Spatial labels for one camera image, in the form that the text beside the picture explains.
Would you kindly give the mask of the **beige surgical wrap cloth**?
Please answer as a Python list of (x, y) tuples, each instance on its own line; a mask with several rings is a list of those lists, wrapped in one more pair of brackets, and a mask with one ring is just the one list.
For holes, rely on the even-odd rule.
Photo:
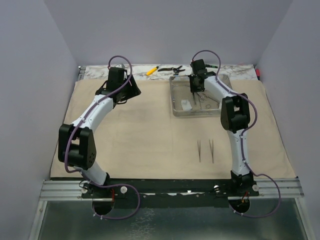
[[(231, 146), (220, 118), (175, 117), (168, 80), (140, 80), (137, 85), (141, 94), (117, 105), (94, 133), (96, 161), (102, 170), (122, 179), (230, 178)], [(250, 167), (272, 178), (294, 178), (263, 84), (242, 79), (231, 85), (254, 104), (250, 115), (257, 117), (257, 123), (247, 132)], [(201, 140), (201, 162), (197, 140)]]

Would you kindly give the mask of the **steel tweezers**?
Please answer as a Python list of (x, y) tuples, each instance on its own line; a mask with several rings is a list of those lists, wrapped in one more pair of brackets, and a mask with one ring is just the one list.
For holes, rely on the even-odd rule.
[(211, 161), (214, 163), (214, 140), (209, 140), (209, 147), (210, 147), (210, 154), (211, 154)]
[(200, 139), (197, 140), (197, 151), (198, 151), (198, 159), (199, 159), (199, 162), (201, 163), (201, 140)]

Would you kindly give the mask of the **wire mesh instrument tray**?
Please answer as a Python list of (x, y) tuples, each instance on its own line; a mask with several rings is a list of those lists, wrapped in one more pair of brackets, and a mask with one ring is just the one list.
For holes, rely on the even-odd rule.
[[(169, 78), (170, 98), (172, 113), (176, 117), (200, 117), (200, 116), (213, 116), (219, 115), (221, 112), (221, 103), (214, 100), (207, 99), (205, 102), (199, 101), (198, 93), (194, 93), (196, 104), (194, 103), (192, 93), (190, 91), (190, 82), (188, 75), (173, 75)], [(216, 98), (211, 88), (204, 86), (206, 94)], [(181, 100), (189, 100), (192, 110), (184, 111), (181, 106)], [(207, 104), (211, 105), (211, 109), (200, 109)]]

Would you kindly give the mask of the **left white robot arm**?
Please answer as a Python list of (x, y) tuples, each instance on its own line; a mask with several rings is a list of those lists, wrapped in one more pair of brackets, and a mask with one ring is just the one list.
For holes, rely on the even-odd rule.
[(67, 173), (80, 173), (88, 180), (93, 185), (94, 193), (101, 198), (110, 193), (110, 176), (96, 161), (94, 133), (116, 105), (140, 94), (132, 74), (122, 81), (111, 77), (96, 91), (91, 104), (80, 117), (59, 128), (58, 160), (64, 164)]

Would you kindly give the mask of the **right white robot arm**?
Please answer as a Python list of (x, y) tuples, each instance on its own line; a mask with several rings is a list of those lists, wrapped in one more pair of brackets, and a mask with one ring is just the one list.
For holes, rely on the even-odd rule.
[(220, 122), (228, 134), (232, 156), (229, 189), (234, 195), (240, 196), (254, 185), (246, 143), (251, 121), (250, 101), (246, 94), (233, 91), (217, 76), (190, 74), (188, 78), (192, 93), (208, 91), (220, 102)]

